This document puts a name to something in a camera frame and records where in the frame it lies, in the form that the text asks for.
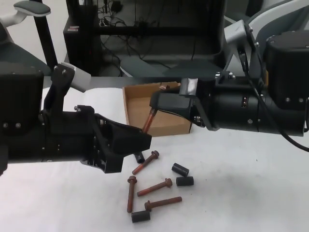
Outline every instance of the bolt thread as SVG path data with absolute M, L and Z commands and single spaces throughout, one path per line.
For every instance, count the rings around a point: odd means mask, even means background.
M 136 169 L 133 170 L 132 174 L 136 175 L 139 173 L 144 167 L 146 167 L 153 159 L 155 158 L 155 155 L 151 155 L 147 159 L 145 159 L 144 163 L 141 163 Z
M 170 198 L 170 199 L 166 199 L 166 200 L 152 202 L 152 203 L 150 203 L 150 207 L 156 208 L 156 207 L 159 207 L 159 206 L 164 206 L 164 205 L 167 205 L 167 204 L 174 204 L 174 203 L 178 203 L 178 202 L 182 202 L 182 201 L 183 201 L 182 197 L 174 197 L 174 198 Z
M 132 213 L 133 211 L 133 198 L 134 198 L 134 183 L 130 183 L 129 196 L 127 199 L 127 209 L 126 209 L 128 213 Z
M 144 195 L 146 195 L 146 194 L 148 194 L 148 193 L 151 193 L 151 192 L 153 192 L 153 191 L 156 191 L 156 190 L 158 190 L 158 189 L 160 189 L 160 188 L 164 188 L 164 187 L 166 187 L 167 186 L 167 184 L 166 184 L 166 182 L 162 182 L 162 183 L 160 183 L 160 184 L 157 184 L 157 185 L 154 185 L 154 186 L 151 186 L 151 187 L 149 187 L 149 188 L 146 188 L 146 189 L 144 189 L 144 190 L 141 190 L 141 191 L 139 191 L 138 193 L 137 193 L 137 196 L 144 196 Z
M 143 133 L 147 133 L 149 131 L 149 128 L 151 127 L 151 124 L 153 123 L 154 121 L 154 117 L 157 113 L 157 110 L 154 109 L 154 108 L 151 108 L 150 112 L 149 112 L 149 115 L 148 115 L 148 118 L 143 126 L 143 129 L 141 130 Z

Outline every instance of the screw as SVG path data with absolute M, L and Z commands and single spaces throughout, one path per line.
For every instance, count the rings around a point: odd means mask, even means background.
M 200 116 L 194 116 L 194 120 L 196 122 L 201 122 L 201 117 Z
M 221 75 L 221 73 L 220 73 L 220 72 L 217 72 L 217 73 L 216 73 L 216 76 L 215 76 L 215 79 L 217 79 L 220 75 Z
M 166 89 L 169 89 L 169 86 L 164 86 L 164 85 L 161 85 L 159 87 L 160 90 L 166 90 Z M 151 108 L 150 109 L 150 112 L 149 112 L 149 115 L 148 115 L 148 118 L 143 126 L 143 129 L 141 130 L 143 133 L 147 133 L 149 128 L 151 127 L 151 124 L 154 120 L 154 117 L 156 115 L 156 113 L 158 112 L 157 109 L 154 109 L 154 108 Z
M 146 189 L 144 189 L 144 190 L 142 190 L 142 191 L 139 191 L 138 193 L 137 193 L 137 196 L 138 197 L 140 197 L 140 196 L 144 196 L 144 195 L 146 195 L 146 194 L 148 194 L 148 193 L 151 193 L 151 192 L 153 192 L 153 191 L 156 191 L 156 190 L 158 190 L 158 189 L 160 189 L 160 188 L 164 188 L 164 187 L 171 187 L 173 185 L 173 182 L 172 182 L 172 180 L 171 179 L 167 179 L 167 178 L 165 178 L 165 181 L 164 182 L 162 182 L 162 183 L 160 183 L 160 184 L 157 184 L 157 185 L 154 185 L 154 186 L 151 186 L 151 187 L 149 187 L 149 188 L 146 188 Z
M 144 167 L 146 167 L 152 160 L 159 158 L 159 152 L 152 151 L 150 157 L 148 157 L 144 163 L 141 163 L 136 169 L 133 170 L 132 174 L 136 175 L 139 173 Z
M 129 185 L 129 197 L 127 199 L 127 209 L 126 211 L 128 213 L 132 213 L 133 211 L 133 198 L 134 198 L 134 186 L 137 182 L 136 177 L 135 176 L 130 176 L 129 179 L 127 180 Z
M 148 115 L 148 118 L 143 126 L 143 129 L 141 130 L 143 133 L 147 133 L 149 128 L 151 127 L 151 124 L 154 120 L 154 117 L 156 115 L 156 113 L 158 112 L 158 110 L 154 109 L 154 108 L 151 108 L 150 112 L 149 112 L 149 115 Z
M 167 205 L 167 204 L 174 204 L 174 203 L 182 202 L 182 201 L 183 201 L 182 197 L 174 197 L 174 198 L 170 198 L 170 199 L 166 199 L 166 200 L 162 200 L 162 201 L 158 201 L 158 202 L 152 202 L 152 203 L 150 201 L 147 201 L 145 203 L 145 209 L 147 211 L 151 211 L 152 208 L 164 206 L 164 205 Z

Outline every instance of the black motor housing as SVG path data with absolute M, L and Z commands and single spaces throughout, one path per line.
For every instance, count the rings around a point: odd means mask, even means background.
M 27 133 L 38 122 L 44 75 L 34 67 L 0 62 L 0 135 Z
M 268 92 L 276 105 L 281 109 L 303 110 L 309 97 L 309 30 L 270 37 L 264 61 Z

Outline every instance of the chair armrest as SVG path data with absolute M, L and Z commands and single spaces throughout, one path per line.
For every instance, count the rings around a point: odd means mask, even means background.
M 225 16 L 227 18 L 230 18 L 232 20 L 234 20 L 235 22 L 238 22 L 240 20 L 243 20 L 244 22 L 247 22 L 250 17 L 243 14 L 243 13 L 240 13 L 240 12 L 231 12 L 231 13 L 225 13 Z
M 50 8 L 36 1 L 20 1 L 14 4 L 15 14 L 0 16 L 0 22 L 7 28 L 24 21 L 27 16 L 43 17 L 50 14 Z
M 48 6 L 36 1 L 19 1 L 14 4 L 15 10 L 34 17 L 43 17 L 51 13 Z

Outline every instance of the bolt head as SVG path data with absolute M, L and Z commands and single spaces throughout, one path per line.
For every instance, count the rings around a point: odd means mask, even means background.
M 147 201 L 147 202 L 145 203 L 145 210 L 151 211 L 150 201 Z
M 159 152 L 157 151 L 152 151 L 151 154 L 154 156 L 155 159 L 159 158 Z
M 129 183 L 134 183 L 134 184 L 135 184 L 135 183 L 137 182 L 137 179 L 136 179 L 135 176 L 132 175 L 132 176 L 129 177 L 129 179 L 128 179 L 127 181 L 128 181 Z
M 173 185 L 173 182 L 170 178 L 165 178 L 166 186 L 171 187 Z
M 169 89 L 169 86 L 167 86 L 167 85 L 161 85 L 161 86 L 159 87 L 159 89 L 160 89 L 160 90 L 166 90 L 166 89 Z

